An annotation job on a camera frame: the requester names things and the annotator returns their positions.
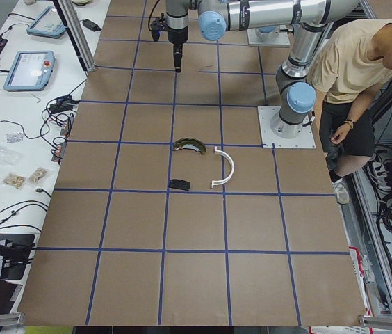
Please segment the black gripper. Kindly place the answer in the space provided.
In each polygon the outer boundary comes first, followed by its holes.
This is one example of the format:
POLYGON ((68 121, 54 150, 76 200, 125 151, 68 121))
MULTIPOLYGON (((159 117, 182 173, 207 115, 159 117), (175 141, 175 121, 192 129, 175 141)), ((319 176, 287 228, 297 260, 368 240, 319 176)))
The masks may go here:
POLYGON ((181 72, 183 45, 186 43, 186 27, 182 29, 168 27, 168 41, 173 44, 174 70, 181 72))

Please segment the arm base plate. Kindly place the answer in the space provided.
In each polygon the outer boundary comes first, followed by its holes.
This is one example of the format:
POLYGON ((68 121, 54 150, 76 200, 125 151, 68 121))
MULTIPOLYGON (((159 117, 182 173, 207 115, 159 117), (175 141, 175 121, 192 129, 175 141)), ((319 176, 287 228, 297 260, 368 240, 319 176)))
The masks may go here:
POLYGON ((309 118, 301 124, 286 124, 279 106, 258 106, 261 141, 264 148, 316 149, 309 118))
POLYGON ((288 33, 277 28, 271 32, 261 32, 259 29, 247 30, 248 43, 254 46, 286 47, 291 44, 288 33))

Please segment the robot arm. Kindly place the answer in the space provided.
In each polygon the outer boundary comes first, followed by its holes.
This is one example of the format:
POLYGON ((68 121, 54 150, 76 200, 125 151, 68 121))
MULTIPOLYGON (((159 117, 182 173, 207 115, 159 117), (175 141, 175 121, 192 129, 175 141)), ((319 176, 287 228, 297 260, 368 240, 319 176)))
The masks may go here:
POLYGON ((252 46, 267 46, 269 37, 280 26, 291 26, 293 39, 288 57, 277 68, 275 80, 282 104, 272 120, 274 133, 293 138, 306 126, 304 118, 313 108, 296 106, 290 98, 297 92, 313 93, 305 82, 313 57, 320 48, 333 22, 352 12, 357 1, 166 1, 165 12, 149 20, 154 40, 166 32, 173 45, 174 68, 181 71, 183 45, 188 40, 188 12, 197 11, 202 36, 217 41, 230 31, 247 32, 252 46))

